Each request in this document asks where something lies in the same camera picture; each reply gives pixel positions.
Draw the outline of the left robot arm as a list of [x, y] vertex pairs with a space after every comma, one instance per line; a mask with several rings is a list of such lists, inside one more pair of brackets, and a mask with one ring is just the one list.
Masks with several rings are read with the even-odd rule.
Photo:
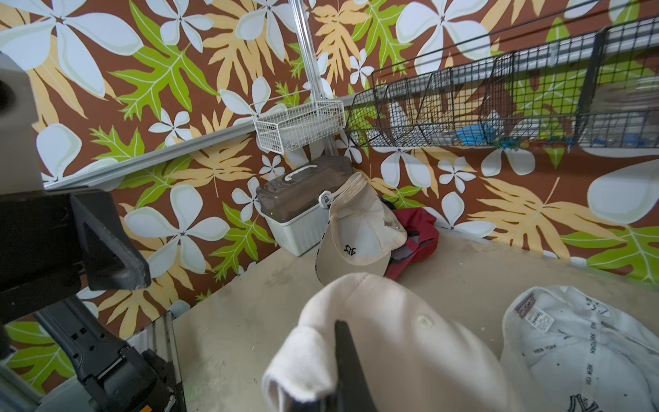
[[125, 233], [108, 192], [48, 191], [42, 170], [60, 178], [81, 140], [38, 113], [28, 74], [1, 57], [1, 322], [33, 315], [63, 350], [95, 411], [185, 409], [172, 318], [151, 324], [136, 344], [114, 336], [79, 299], [92, 290], [134, 290], [151, 282], [146, 259]]

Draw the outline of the white New York baseball cap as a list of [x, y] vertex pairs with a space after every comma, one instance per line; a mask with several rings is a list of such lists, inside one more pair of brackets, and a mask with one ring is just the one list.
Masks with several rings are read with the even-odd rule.
[[500, 358], [527, 411], [656, 411], [658, 338], [574, 287], [531, 288], [502, 322]]

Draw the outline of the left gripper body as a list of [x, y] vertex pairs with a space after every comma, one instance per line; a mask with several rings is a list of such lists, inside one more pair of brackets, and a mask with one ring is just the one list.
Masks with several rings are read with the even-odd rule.
[[134, 247], [111, 195], [47, 192], [32, 125], [28, 74], [1, 56], [1, 321], [8, 324], [78, 293], [147, 288], [149, 265]]

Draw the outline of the red baseball cap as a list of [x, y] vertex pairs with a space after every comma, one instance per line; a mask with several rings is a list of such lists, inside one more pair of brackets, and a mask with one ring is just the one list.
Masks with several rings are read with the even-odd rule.
[[429, 258], [439, 240], [439, 231], [434, 226], [436, 218], [425, 209], [396, 209], [394, 215], [403, 225], [407, 240], [391, 253], [384, 276], [392, 281], [396, 281], [410, 264]]

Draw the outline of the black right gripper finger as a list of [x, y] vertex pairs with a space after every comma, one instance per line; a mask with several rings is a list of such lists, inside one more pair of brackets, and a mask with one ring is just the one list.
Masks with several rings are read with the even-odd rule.
[[335, 323], [338, 381], [332, 411], [376, 411], [347, 322]]

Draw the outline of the beige baseball cap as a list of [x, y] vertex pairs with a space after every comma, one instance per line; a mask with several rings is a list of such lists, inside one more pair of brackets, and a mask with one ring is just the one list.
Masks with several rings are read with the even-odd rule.
[[408, 234], [367, 179], [354, 173], [336, 191], [323, 192], [319, 203], [329, 209], [315, 261], [322, 285], [353, 273], [383, 277]]

